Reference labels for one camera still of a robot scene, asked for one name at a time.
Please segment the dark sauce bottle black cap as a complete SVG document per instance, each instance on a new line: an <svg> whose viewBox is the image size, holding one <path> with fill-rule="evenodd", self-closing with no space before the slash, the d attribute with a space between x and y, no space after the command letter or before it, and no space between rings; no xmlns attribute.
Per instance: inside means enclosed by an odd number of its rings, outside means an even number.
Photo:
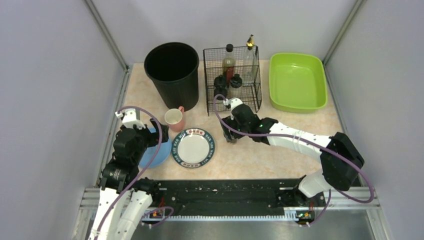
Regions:
<svg viewBox="0 0 424 240"><path fill-rule="evenodd" d="M225 56L222 60L222 70L223 70L223 77L226 80L227 86L230 85L231 79L234 76L235 72L235 65L236 65L236 59L233 54L234 46L232 44L227 44L225 47Z"/></svg>

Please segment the clear glass bottle gold cap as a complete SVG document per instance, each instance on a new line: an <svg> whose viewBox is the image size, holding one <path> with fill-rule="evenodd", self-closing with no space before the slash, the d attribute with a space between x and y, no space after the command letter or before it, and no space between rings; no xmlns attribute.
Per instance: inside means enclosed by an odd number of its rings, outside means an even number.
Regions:
<svg viewBox="0 0 424 240"><path fill-rule="evenodd" d="M246 49L243 57L243 82L252 84L255 82L258 70L257 46L254 41L254 35L251 34L246 41Z"/></svg>

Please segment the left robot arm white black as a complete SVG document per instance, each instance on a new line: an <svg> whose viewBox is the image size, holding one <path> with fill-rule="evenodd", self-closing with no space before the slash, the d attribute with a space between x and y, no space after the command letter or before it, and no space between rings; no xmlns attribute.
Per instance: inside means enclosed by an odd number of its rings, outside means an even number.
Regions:
<svg viewBox="0 0 424 240"><path fill-rule="evenodd" d="M129 240L159 192L151 179L139 179L139 163L147 148L168 140L168 126L151 118L155 131L136 117L121 117L112 158L99 183L99 203L88 239Z"/></svg>

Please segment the spice jar black lid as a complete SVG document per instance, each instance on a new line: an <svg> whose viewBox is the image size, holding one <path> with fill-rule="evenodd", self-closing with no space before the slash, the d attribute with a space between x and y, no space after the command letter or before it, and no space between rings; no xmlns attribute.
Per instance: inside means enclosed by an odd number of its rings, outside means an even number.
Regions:
<svg viewBox="0 0 424 240"><path fill-rule="evenodd" d="M230 98L239 98L242 94L243 80L238 73L230 79Z"/></svg>
<svg viewBox="0 0 424 240"><path fill-rule="evenodd" d="M224 101L227 98L228 89L226 87L215 87L213 96L219 101Z"/></svg>
<svg viewBox="0 0 424 240"><path fill-rule="evenodd" d="M219 75L214 79L213 84L215 88L226 88L227 79L223 75Z"/></svg>

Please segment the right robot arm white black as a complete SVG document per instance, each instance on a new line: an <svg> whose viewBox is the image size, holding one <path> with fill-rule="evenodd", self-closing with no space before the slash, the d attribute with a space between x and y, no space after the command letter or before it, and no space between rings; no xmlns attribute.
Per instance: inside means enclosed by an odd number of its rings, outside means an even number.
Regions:
<svg viewBox="0 0 424 240"><path fill-rule="evenodd" d="M333 136L318 135L273 118L259 118L238 98L224 100L223 105L230 109L230 116L219 120L228 142L249 137L257 143L292 149L321 164L320 170L301 177L294 187L307 198L330 189L348 191L365 163L350 138L342 132Z"/></svg>

